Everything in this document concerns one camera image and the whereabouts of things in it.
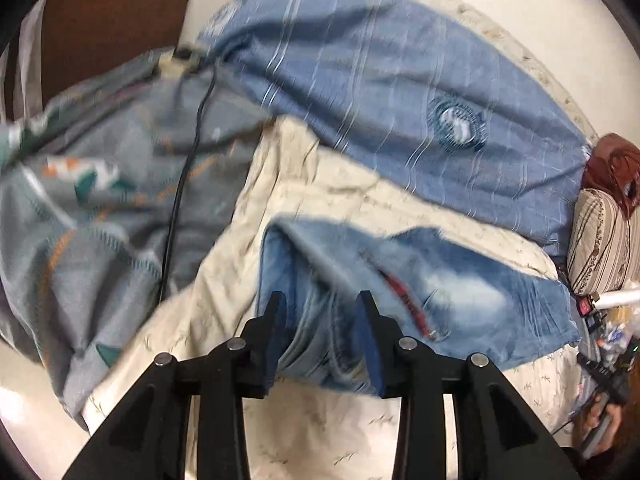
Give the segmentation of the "person's right hand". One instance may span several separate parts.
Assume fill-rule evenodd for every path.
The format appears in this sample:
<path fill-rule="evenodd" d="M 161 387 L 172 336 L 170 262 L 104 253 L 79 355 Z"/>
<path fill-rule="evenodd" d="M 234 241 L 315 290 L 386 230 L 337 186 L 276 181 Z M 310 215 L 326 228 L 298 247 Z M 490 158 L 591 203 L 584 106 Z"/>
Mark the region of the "person's right hand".
<path fill-rule="evenodd" d="M 606 400 L 602 393 L 595 394 L 574 419 L 572 447 L 570 449 L 577 453 L 577 457 L 582 462 L 611 455 L 615 451 L 615 439 L 620 429 L 622 415 L 623 408 L 621 406 Z M 585 453 L 582 452 L 585 440 L 599 428 L 605 418 L 610 420 L 608 426 L 594 446 L 591 454 L 585 456 Z"/>

